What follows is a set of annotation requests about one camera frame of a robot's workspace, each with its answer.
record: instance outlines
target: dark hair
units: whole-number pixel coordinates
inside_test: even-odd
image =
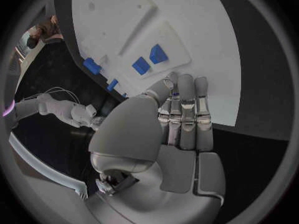
[[[34,47],[36,47],[36,45],[38,44],[38,39],[34,39],[33,37],[29,37],[27,40],[27,46],[30,49],[33,49]]]

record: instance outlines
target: blue block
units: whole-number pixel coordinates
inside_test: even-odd
[[[114,87],[116,86],[117,83],[118,83],[118,81],[116,79],[113,79],[111,81],[111,83],[107,86],[107,90],[108,91],[112,91],[114,89]]]
[[[92,58],[87,58],[84,62],[83,65],[91,71],[92,74],[98,75],[102,69],[101,66],[98,66],[97,63],[94,62]]]
[[[151,49],[149,58],[154,64],[158,64],[162,61],[168,60],[167,55],[165,54],[163,49],[159,46],[159,44],[155,45]]]
[[[150,65],[143,57],[140,57],[132,66],[140,75],[145,74],[150,69]]]

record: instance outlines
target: pink light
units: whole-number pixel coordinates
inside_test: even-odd
[[[11,105],[3,112],[3,117],[8,115],[14,108],[14,100],[12,101]]]

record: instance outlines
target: person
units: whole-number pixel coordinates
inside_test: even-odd
[[[34,28],[29,30],[30,36],[27,40],[27,46],[33,49],[37,46],[39,40],[47,42],[47,40],[52,38],[61,38],[63,36],[60,33],[58,26],[58,19],[56,15],[49,17],[46,21],[39,23]]]

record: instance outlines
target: wire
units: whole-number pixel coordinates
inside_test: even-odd
[[[34,99],[36,97],[38,97],[39,95],[42,95],[42,94],[52,94],[52,93],[57,93],[57,92],[65,92],[67,93],[73,100],[75,103],[77,104],[81,104],[80,103],[80,100],[78,99],[78,97],[70,90],[66,90],[62,87],[52,87],[51,89],[43,92],[43,93],[38,93],[38,94],[35,94],[35,95],[32,95],[32,96],[29,96],[29,97],[26,97],[26,98],[23,98],[24,101],[26,100],[30,100],[30,99]]]

